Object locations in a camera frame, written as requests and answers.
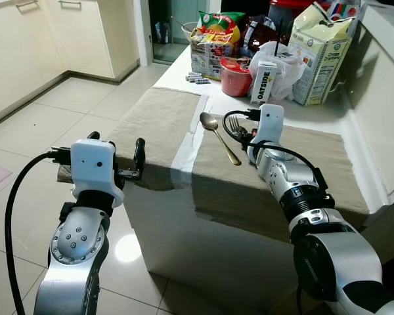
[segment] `white countertop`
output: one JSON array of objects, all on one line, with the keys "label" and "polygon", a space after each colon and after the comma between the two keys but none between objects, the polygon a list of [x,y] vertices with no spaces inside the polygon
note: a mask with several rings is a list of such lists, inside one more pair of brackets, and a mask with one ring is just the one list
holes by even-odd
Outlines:
[{"label": "white countertop", "polygon": [[[212,106],[210,112],[213,114],[224,115],[231,110],[256,108],[250,104],[249,98],[226,95],[218,81],[210,80],[211,84],[201,85],[186,81],[185,76],[190,71],[190,47],[188,46],[154,86],[208,95],[208,104]],[[270,99],[269,102],[284,107],[285,125],[341,135],[369,212],[375,213],[383,205],[389,204],[382,179],[365,146],[355,114],[344,93],[330,94],[323,106],[303,107],[289,100]]]},{"label": "white countertop", "polygon": [[362,0],[363,26],[394,59],[394,7],[376,0]]}]

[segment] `gold spoon handle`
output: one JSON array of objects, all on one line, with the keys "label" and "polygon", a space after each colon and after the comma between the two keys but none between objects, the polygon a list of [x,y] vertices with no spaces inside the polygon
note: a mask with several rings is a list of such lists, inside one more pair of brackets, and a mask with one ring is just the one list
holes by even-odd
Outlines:
[{"label": "gold spoon handle", "polygon": [[226,149],[226,152],[228,154],[228,157],[230,161],[232,162],[233,165],[241,165],[241,161],[238,159],[238,157],[235,155],[234,152],[228,147],[225,141],[223,141],[221,135],[217,132],[217,130],[213,130],[213,132],[217,135],[217,138],[221,141],[221,144],[223,147]]}]

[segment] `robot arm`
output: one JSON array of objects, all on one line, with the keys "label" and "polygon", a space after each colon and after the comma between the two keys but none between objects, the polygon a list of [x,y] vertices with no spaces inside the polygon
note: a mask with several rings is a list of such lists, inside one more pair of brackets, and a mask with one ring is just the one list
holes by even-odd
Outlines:
[{"label": "robot arm", "polygon": [[288,219],[302,289],[326,301],[336,314],[394,315],[394,296],[382,285],[381,263],[372,246],[334,209],[312,165],[280,149],[283,107],[264,104],[251,115],[257,116],[259,128],[247,144],[248,157]]},{"label": "robot arm", "polygon": [[143,139],[136,143],[134,171],[118,170],[111,142],[87,138],[66,151],[77,201],[65,203],[61,212],[49,248],[49,269],[37,292],[35,315],[96,314],[98,273],[108,253],[110,217],[123,202],[123,181],[140,179],[145,159]]}]

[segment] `cabinet handle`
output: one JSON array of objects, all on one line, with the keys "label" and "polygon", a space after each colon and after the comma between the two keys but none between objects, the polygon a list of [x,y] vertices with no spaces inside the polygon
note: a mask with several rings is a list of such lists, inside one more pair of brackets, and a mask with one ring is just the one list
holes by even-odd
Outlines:
[{"label": "cabinet handle", "polygon": [[20,7],[24,7],[26,5],[32,5],[32,4],[37,3],[37,2],[38,2],[38,0],[32,0],[30,2],[24,3],[23,5],[16,5],[16,8],[19,9]]},{"label": "cabinet handle", "polygon": [[60,0],[59,3],[61,3],[61,4],[67,3],[67,4],[69,4],[69,5],[79,5],[79,6],[81,6],[81,2],[80,2],[80,1],[79,1],[79,2],[72,2],[72,1],[63,1],[63,0]]}]

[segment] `fork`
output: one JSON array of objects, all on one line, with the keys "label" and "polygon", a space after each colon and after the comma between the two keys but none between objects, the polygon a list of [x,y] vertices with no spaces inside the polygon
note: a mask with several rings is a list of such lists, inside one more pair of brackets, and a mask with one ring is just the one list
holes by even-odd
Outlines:
[{"label": "fork", "polygon": [[242,135],[242,133],[247,133],[247,130],[239,125],[239,121],[236,116],[229,116],[228,122],[230,126],[230,131],[232,131],[235,136],[239,137],[240,135]]}]

